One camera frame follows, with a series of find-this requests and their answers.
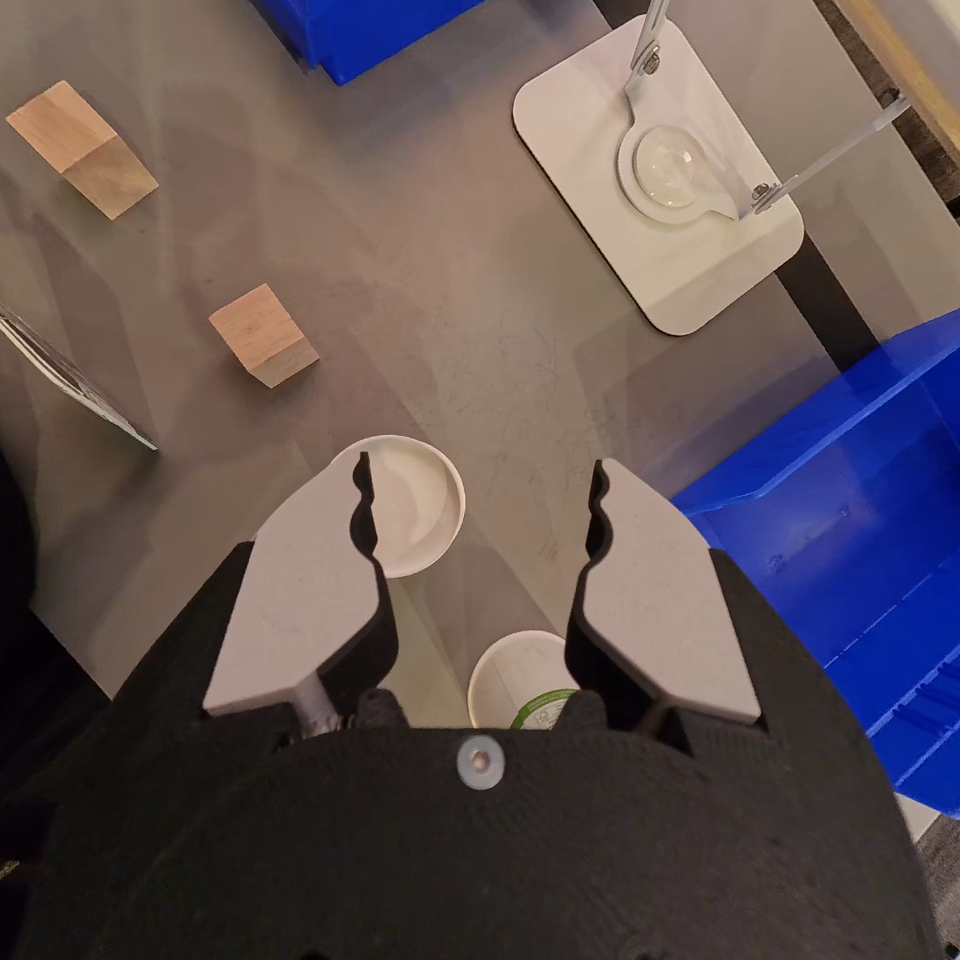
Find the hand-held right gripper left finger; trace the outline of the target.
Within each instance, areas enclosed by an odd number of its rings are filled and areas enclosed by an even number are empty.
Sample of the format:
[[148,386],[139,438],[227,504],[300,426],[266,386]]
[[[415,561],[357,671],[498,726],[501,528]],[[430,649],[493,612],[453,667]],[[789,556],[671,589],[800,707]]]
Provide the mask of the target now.
[[257,533],[202,701],[210,716],[276,705],[306,738],[341,729],[395,665],[399,636],[378,545],[369,454],[354,451]]

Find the printed tag board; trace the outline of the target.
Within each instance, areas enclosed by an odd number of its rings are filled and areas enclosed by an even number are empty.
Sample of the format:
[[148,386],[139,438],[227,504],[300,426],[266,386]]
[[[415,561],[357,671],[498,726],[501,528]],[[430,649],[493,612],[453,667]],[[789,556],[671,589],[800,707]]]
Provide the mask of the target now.
[[153,452],[159,450],[150,438],[141,433],[124,414],[114,407],[114,404],[90,379],[84,377],[77,366],[51,343],[42,339],[5,304],[1,305],[1,331],[19,354],[67,397],[100,419],[117,427],[147,450]]

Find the green label paper cup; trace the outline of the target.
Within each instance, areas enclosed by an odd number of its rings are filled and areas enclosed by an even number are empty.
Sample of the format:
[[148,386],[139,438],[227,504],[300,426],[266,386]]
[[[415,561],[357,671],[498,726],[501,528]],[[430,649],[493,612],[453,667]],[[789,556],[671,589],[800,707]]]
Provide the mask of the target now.
[[578,689],[566,664],[565,640],[521,630],[480,656],[467,687],[467,711],[477,730],[549,731]]

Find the clear dome lens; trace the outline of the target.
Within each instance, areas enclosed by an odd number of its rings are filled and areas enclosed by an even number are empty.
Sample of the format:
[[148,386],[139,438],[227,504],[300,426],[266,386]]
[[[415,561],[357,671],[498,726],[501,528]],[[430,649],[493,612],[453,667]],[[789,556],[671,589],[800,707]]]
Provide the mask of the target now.
[[687,209],[717,189],[713,169],[699,141],[678,126],[654,126],[639,139],[633,174],[653,202]]

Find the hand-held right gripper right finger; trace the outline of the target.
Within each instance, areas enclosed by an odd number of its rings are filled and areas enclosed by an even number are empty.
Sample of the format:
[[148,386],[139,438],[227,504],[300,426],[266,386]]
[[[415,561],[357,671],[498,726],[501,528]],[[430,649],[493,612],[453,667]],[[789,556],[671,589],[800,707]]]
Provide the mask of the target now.
[[615,731],[655,729],[672,710],[754,725],[761,704],[707,540],[615,459],[595,462],[587,498],[571,677],[599,695]]

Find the wooden-edged table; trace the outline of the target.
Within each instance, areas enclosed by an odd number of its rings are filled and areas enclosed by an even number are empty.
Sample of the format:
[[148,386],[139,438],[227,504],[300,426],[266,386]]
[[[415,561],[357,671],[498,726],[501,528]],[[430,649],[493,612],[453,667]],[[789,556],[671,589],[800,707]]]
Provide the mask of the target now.
[[959,158],[959,3],[836,6],[954,161]]

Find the small wooden block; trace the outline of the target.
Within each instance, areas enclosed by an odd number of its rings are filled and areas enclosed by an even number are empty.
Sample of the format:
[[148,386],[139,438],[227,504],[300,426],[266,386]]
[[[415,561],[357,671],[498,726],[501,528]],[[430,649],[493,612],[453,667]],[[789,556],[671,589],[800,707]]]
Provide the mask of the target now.
[[273,389],[319,361],[271,287],[263,283],[209,317],[244,369]]
[[159,189],[130,146],[65,80],[8,114],[6,123],[109,220]]

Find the white stand base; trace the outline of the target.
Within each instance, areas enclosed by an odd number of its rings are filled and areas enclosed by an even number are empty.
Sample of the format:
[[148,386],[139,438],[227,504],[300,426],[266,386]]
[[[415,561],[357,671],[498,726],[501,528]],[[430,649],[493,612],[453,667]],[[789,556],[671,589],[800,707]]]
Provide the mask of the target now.
[[[528,81],[513,124],[646,319],[689,335],[783,266],[805,238],[792,198],[752,210],[776,175],[683,32],[666,19],[661,63],[624,92],[644,15]],[[686,130],[717,183],[688,208],[647,197],[633,169],[644,133]]]

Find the blue plastic bin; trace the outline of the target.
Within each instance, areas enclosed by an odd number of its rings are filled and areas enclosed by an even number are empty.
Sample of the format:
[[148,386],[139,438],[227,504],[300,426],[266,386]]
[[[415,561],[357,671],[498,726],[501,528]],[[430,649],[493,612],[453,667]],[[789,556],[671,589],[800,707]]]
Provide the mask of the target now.
[[883,342],[671,500],[823,667],[894,791],[958,818],[958,311]]
[[257,1],[294,54],[343,86],[431,35],[478,1]]

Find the white paper cup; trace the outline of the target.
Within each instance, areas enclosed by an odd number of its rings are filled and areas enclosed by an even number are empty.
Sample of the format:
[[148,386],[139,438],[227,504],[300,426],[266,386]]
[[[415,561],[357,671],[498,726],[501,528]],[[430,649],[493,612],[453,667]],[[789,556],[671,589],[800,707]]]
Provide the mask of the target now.
[[363,438],[334,461],[369,460],[374,491],[372,515],[377,534],[374,557],[388,580],[427,570],[458,536],[466,515],[463,479],[438,448],[407,436]]

